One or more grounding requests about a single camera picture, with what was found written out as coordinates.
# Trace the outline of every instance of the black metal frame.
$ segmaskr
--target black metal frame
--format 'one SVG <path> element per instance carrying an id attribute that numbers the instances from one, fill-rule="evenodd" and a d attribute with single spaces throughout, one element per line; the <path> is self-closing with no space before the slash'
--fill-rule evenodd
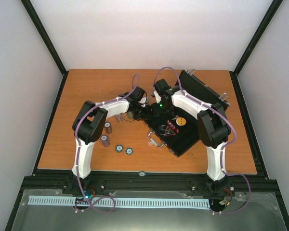
<path id="1" fill-rule="evenodd" d="M 65 193 L 79 194 L 79 188 L 73 183 L 73 174 L 68 170 L 41 170 L 37 169 L 41 153 L 43 151 L 53 117 L 58 106 L 64 84 L 68 77 L 68 72 L 66 71 L 63 63 L 60 60 L 58 53 L 56 52 L 47 32 L 42 25 L 36 11 L 34 10 L 30 0 L 21 0 L 24 7 L 26 8 L 30 18 L 32 19 L 34 25 L 36 26 L 38 32 L 40 33 L 42 39 L 45 42 L 49 52 L 51 53 L 54 61 L 56 62 L 58 68 L 60 69 L 63 78 L 62 82 L 53 106 L 53 110 L 49 119 L 49 123 L 46 127 L 45 135 L 42 140 L 42 144 L 39 150 L 37 161 L 34 166 L 32 176 L 24 177 L 24 181 L 21 185 L 19 194 L 15 201 L 14 208 L 11 212 L 10 219 L 7 223 L 6 230 L 11 230 L 13 221 L 15 219 L 20 200 L 23 195 L 24 189 L 62 189 Z M 240 89 L 240 84 L 238 82 L 237 76 L 243 68 L 246 60 L 250 56 L 251 52 L 255 48 L 257 42 L 259 41 L 261 35 L 264 33 L 266 27 L 280 6 L 282 0 L 273 0 L 268 11 L 266 12 L 263 20 L 261 21 L 257 31 L 252 37 L 248 47 L 243 53 L 239 63 L 237 64 L 235 70 L 230 71 L 231 80 L 233 82 L 233 87 L 236 93 L 236 98 L 238 105 L 242 114 L 242 119 L 246 129 L 247 137 L 249 139 L 251 151 L 253 154 L 254 162 L 257 168 L 257 175 L 247 175 L 250 181 L 250 185 L 253 192 L 270 192 L 275 193 L 280 210 L 283 215 L 283 219 L 289 230 L 289 216 L 285 208 L 284 201 L 282 199 L 278 184 L 276 180 L 269 180 L 268 175 L 264 166 L 263 158 L 255 137 L 255 133 L 251 124 L 251 120 L 245 105 L 245 101 Z M 204 181 L 206 179 L 206 174 L 158 174 L 149 173 L 145 177 L 139 177 L 137 173 L 128 172 L 91 172 L 91 174 L 86 178 L 94 182 L 95 188 L 98 194 L 108 194 L 109 192 L 114 192 L 117 190 L 133 190 L 133 191 L 177 191 L 184 192 L 193 196 L 204 196 L 206 198 L 212 198 L 211 196 L 204 195 L 204 193 L 192 190 L 192 186 L 197 184 L 197 182 Z M 248 191 L 245 180 L 240 176 L 231 177 L 231 183 L 237 192 Z"/>

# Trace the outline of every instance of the orange wooden tabletop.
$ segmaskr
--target orange wooden tabletop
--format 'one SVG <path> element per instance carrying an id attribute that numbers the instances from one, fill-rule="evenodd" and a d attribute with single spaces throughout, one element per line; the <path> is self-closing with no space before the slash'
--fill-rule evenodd
<path id="1" fill-rule="evenodd" d="M 70 70 L 38 168 L 72 169 L 76 149 L 72 124 L 83 103 L 86 100 L 107 101 L 130 91 L 131 78 L 135 73 L 141 75 L 139 86 L 146 92 L 151 92 L 157 70 Z M 227 101 L 231 105 L 228 107 L 226 115 L 235 127 L 238 139 L 236 143 L 226 148 L 227 171 L 256 174 L 256 167 L 229 72 L 196 71 L 194 75 L 218 94 L 226 92 L 229 95 Z M 176 76 L 170 70 L 163 70 L 159 78 L 165 78 L 171 86 L 174 86 L 176 82 Z M 176 157 L 167 147 L 158 149 L 148 145 L 150 139 L 147 135 L 150 129 L 143 121 L 117 122 L 114 116 L 108 121 L 111 122 L 113 129 L 113 132 L 108 135 L 110 146 L 104 147 L 100 141 L 97 142 L 92 154 L 92 170 L 206 172 L 207 151 L 202 142 L 196 143 L 181 157 Z M 133 154 L 127 155 L 125 151 L 117 153 L 115 146 L 118 144 L 122 144 L 124 149 L 131 147 Z"/>

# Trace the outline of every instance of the yellow round sticker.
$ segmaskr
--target yellow round sticker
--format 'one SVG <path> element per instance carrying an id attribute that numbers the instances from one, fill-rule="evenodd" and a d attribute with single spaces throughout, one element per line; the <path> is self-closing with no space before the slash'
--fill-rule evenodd
<path id="1" fill-rule="evenodd" d="M 179 117 L 175 120 L 175 122 L 177 122 L 177 125 L 179 126 L 184 126 L 186 124 L 186 119 L 184 119 L 183 117 Z"/>

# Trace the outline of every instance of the white wall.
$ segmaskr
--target white wall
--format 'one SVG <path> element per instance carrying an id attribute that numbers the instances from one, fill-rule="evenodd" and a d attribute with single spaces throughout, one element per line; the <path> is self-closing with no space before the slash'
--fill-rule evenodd
<path id="1" fill-rule="evenodd" d="M 234 70 L 272 0 L 33 0 L 66 68 Z"/>
<path id="2" fill-rule="evenodd" d="M 32 173 L 61 78 L 21 2 L 0 0 L 0 231 Z"/>
<path id="3" fill-rule="evenodd" d="M 289 0 L 238 77 L 270 178 L 289 213 Z"/>

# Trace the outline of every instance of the white slotted strip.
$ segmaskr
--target white slotted strip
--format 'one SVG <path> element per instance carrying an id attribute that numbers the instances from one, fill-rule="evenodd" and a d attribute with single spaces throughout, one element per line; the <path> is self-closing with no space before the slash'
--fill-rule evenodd
<path id="1" fill-rule="evenodd" d="M 117 208 L 194 208 L 208 209 L 210 207 L 208 199 L 155 199 L 155 198 L 114 198 Z M 74 206 L 76 200 L 81 200 L 70 196 L 29 196 L 28 205 L 59 205 Z M 78 206 L 88 206 L 86 202 L 79 203 Z M 109 198 L 100 200 L 96 207 L 113 207 L 113 201 Z"/>

